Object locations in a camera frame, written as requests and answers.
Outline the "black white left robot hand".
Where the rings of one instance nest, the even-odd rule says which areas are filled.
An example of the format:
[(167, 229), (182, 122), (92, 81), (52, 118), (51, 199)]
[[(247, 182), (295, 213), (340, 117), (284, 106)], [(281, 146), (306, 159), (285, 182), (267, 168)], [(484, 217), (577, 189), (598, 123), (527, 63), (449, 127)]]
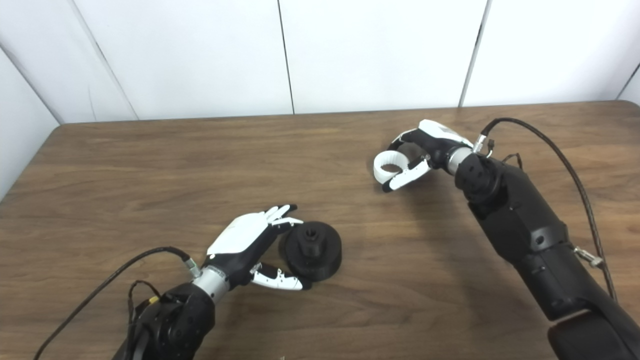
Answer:
[(310, 290), (310, 280), (261, 262), (280, 235), (304, 224), (288, 215), (296, 209), (293, 203), (277, 205), (233, 219), (207, 249), (202, 274), (194, 284), (215, 299), (249, 283), (268, 289)]

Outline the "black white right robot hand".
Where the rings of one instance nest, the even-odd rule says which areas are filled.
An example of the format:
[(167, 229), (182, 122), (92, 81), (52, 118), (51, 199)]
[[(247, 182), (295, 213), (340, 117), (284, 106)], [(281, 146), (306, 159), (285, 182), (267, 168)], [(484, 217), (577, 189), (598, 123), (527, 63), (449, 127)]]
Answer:
[[(424, 155), (410, 160), (400, 152), (406, 144), (418, 146)], [(454, 176), (460, 164), (473, 153), (473, 144), (449, 127), (433, 120), (422, 120), (416, 129), (400, 133), (386, 151), (374, 159), (374, 176), (384, 193), (412, 183), (432, 170)]]

